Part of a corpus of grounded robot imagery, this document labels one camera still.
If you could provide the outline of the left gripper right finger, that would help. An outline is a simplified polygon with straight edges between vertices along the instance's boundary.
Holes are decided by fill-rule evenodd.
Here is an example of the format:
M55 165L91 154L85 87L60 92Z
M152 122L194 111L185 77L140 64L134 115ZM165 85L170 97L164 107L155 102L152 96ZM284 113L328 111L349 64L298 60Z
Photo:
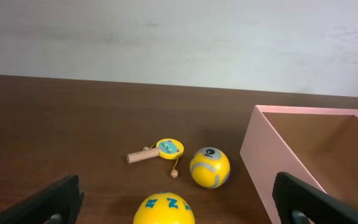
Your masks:
M358 210L287 172L279 172L272 197L285 224L358 224Z

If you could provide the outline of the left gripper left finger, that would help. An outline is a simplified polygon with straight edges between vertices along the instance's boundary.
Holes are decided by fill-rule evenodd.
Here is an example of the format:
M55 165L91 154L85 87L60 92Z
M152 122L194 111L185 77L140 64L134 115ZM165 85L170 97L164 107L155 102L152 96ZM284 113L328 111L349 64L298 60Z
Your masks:
M0 212L0 224L75 223L83 199L78 176L68 175Z

